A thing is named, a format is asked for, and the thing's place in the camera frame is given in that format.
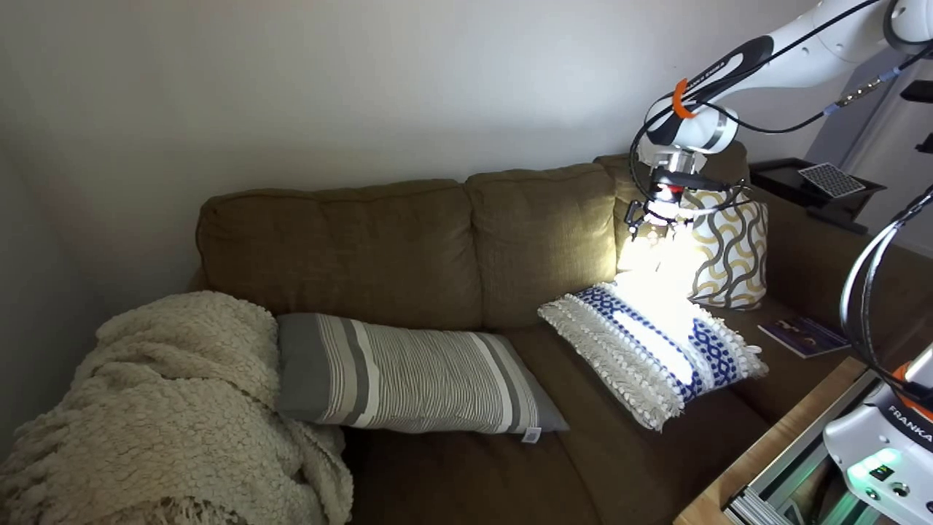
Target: throw blanket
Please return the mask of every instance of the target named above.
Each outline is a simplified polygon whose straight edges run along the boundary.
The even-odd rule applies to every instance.
[[[192,292],[110,317],[18,431],[0,521],[349,521],[342,435],[281,421],[273,317]]]

